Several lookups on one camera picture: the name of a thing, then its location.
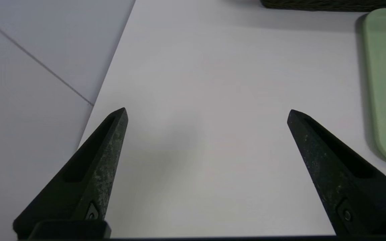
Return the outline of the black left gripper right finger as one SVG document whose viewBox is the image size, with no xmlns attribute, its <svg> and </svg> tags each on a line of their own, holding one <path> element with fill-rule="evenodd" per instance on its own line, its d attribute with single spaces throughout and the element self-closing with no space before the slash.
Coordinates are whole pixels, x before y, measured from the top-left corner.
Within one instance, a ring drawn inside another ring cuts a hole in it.
<svg viewBox="0 0 386 241">
<path fill-rule="evenodd" d="M 385 174 L 307 114 L 287 124 L 336 235 L 386 236 Z"/>
</svg>

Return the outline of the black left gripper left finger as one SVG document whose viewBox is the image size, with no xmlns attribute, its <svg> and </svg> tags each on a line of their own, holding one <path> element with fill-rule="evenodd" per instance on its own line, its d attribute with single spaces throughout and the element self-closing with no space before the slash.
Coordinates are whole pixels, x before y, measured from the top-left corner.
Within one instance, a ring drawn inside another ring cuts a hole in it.
<svg viewBox="0 0 386 241">
<path fill-rule="evenodd" d="M 109 114 L 13 222 L 18 238 L 109 238 L 105 215 L 128 124 Z"/>
</svg>

